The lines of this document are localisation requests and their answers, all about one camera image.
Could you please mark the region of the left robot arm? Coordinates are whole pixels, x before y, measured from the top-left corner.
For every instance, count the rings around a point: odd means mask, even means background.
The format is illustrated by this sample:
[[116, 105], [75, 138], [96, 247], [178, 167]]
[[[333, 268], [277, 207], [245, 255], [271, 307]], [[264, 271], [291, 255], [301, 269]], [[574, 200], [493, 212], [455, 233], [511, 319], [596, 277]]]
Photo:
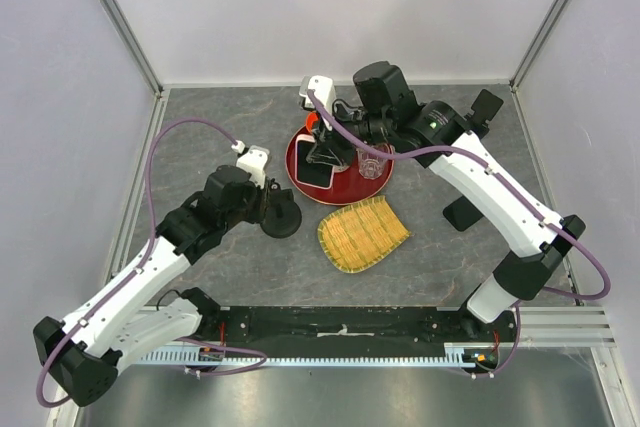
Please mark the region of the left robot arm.
[[272, 238], [295, 198], [263, 172], [222, 165], [203, 189], [192, 193], [161, 222], [131, 262], [98, 293], [62, 319], [43, 317], [33, 328], [42, 366], [36, 384], [41, 406], [60, 401], [44, 395], [51, 377], [64, 391], [63, 402], [87, 407], [100, 399], [135, 361], [168, 342], [208, 340], [219, 329], [219, 306], [192, 288], [169, 306], [144, 318], [137, 312], [162, 287], [218, 247], [241, 223], [254, 224]]

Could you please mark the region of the black phone stand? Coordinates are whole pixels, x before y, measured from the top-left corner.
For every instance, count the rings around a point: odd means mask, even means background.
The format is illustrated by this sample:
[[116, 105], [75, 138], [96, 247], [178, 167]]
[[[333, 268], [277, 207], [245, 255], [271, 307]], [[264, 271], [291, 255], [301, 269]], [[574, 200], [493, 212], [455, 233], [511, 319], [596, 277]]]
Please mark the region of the black phone stand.
[[302, 213], [291, 190], [272, 190], [267, 202], [264, 219], [260, 226], [263, 232], [276, 239], [294, 235], [302, 223]]

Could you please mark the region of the pink-cased smartphone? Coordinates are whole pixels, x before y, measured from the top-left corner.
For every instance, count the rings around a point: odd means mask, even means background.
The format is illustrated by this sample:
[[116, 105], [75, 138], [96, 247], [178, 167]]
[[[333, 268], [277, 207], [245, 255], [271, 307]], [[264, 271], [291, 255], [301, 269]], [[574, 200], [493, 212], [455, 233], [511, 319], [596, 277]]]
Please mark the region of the pink-cased smartphone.
[[311, 135], [299, 134], [295, 137], [294, 180], [305, 186], [328, 190], [333, 185], [334, 167], [308, 159], [315, 147], [316, 143]]

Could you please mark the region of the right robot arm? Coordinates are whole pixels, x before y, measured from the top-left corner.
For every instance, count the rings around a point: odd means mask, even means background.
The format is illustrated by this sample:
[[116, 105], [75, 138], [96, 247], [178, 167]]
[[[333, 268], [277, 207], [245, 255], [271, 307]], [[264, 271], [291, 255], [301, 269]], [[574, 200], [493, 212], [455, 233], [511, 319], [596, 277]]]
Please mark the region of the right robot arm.
[[509, 252], [465, 301], [458, 328], [467, 339], [483, 339], [500, 314], [542, 291], [586, 230], [577, 215], [561, 216], [522, 187], [488, 152], [482, 139], [502, 100], [482, 90], [471, 113], [462, 116], [442, 101], [421, 103], [401, 69], [378, 61], [357, 71], [353, 83], [361, 101], [340, 100], [331, 78], [303, 80], [301, 106], [320, 119], [312, 129], [310, 163], [349, 163], [356, 149], [391, 146], [390, 159], [415, 159], [461, 196], [443, 214], [464, 231], [487, 219]]

